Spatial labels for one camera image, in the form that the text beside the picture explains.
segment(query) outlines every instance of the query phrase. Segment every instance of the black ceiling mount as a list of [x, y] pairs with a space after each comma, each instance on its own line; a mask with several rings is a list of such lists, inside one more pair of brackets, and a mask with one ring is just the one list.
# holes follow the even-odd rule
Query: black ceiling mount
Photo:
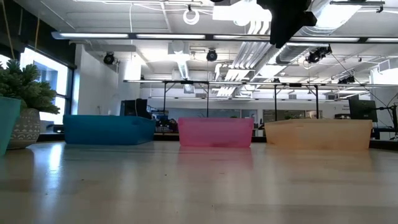
[[257, 0], [263, 9], [270, 10], [271, 39], [270, 44], [281, 48], [303, 26], [315, 26], [317, 18], [312, 12], [306, 12], [311, 0]]

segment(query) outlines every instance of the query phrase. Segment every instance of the white patterned pot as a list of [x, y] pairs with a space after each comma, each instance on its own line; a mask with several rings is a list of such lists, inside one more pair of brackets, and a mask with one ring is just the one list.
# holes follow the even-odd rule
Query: white patterned pot
[[24, 109], [15, 123], [7, 149], [23, 149], [35, 144], [40, 135], [40, 114], [37, 109]]

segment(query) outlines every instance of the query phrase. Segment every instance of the potted plant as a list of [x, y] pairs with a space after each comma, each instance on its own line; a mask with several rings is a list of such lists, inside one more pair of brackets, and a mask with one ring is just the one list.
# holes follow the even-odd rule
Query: potted plant
[[40, 134], [41, 112], [59, 114], [52, 104], [57, 92], [48, 82], [38, 82], [40, 74], [36, 65], [20, 69], [17, 60], [0, 68], [0, 96], [21, 100], [21, 114], [16, 121], [8, 149], [25, 148], [36, 143]]

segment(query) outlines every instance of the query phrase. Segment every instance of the desk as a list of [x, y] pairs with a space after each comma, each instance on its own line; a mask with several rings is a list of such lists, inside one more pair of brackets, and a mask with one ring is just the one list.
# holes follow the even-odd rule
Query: desk
[[395, 129], [392, 127], [373, 128], [371, 137], [375, 138], [377, 140], [380, 140], [380, 133], [394, 133], [395, 134], [395, 132], [396, 132]]

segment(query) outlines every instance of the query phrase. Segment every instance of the computer monitor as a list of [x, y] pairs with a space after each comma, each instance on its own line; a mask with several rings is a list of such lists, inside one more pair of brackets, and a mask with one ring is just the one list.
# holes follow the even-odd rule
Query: computer monitor
[[373, 100], [349, 100], [351, 119], [370, 119], [377, 122], [376, 103]]

